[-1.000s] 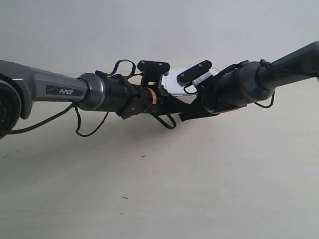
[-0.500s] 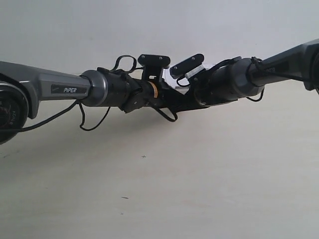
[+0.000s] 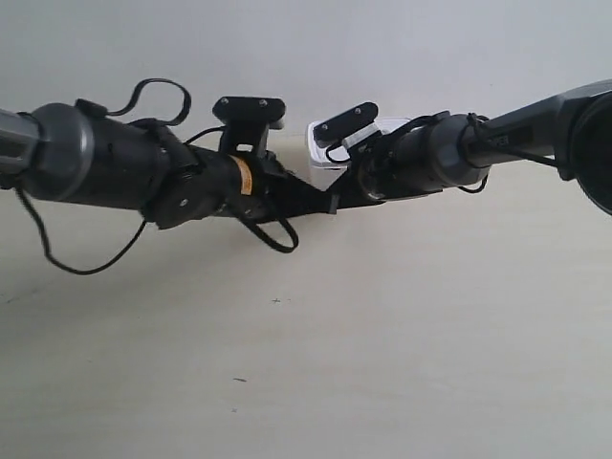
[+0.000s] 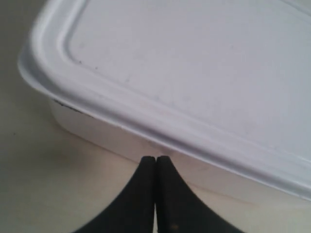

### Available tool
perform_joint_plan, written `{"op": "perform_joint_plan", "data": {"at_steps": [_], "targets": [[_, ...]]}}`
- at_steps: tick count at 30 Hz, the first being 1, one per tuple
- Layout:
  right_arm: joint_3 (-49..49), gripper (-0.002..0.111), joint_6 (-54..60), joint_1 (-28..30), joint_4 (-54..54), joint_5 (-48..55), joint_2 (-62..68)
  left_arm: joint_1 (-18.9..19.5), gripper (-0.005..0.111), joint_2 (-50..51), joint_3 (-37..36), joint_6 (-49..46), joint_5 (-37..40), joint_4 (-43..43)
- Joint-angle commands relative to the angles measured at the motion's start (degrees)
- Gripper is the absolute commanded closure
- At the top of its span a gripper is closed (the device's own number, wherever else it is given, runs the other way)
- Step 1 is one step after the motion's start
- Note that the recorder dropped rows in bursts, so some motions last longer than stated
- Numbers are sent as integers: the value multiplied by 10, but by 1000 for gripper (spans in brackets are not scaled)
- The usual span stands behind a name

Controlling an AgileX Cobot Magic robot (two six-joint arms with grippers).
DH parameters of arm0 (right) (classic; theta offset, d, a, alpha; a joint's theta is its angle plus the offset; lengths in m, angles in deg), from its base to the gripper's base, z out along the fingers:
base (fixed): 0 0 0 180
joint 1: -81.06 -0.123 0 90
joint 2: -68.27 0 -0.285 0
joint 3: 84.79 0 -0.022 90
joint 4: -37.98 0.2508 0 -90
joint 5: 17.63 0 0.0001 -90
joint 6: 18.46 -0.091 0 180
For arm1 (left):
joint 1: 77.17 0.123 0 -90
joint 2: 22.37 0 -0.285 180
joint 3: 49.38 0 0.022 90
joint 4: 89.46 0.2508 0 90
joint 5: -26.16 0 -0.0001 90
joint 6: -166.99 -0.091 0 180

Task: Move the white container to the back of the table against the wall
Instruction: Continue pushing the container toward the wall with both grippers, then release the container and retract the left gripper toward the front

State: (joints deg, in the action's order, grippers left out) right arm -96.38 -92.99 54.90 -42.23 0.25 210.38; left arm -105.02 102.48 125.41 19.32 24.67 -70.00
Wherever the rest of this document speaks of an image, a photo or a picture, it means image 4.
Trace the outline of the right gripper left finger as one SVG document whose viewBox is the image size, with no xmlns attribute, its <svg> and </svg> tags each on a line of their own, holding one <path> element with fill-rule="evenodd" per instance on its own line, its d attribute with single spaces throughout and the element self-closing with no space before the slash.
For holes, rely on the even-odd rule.
<svg viewBox="0 0 311 233">
<path fill-rule="evenodd" d="M 155 213 L 156 159 L 142 157 L 117 197 L 77 233 L 151 233 Z"/>
</svg>

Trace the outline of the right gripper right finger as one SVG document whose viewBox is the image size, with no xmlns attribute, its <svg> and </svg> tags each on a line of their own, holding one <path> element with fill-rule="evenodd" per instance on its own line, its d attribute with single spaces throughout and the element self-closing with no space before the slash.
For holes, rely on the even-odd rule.
<svg viewBox="0 0 311 233">
<path fill-rule="evenodd" d="M 159 233 L 241 232 L 194 194 L 168 156 L 156 159 L 156 218 Z"/>
</svg>

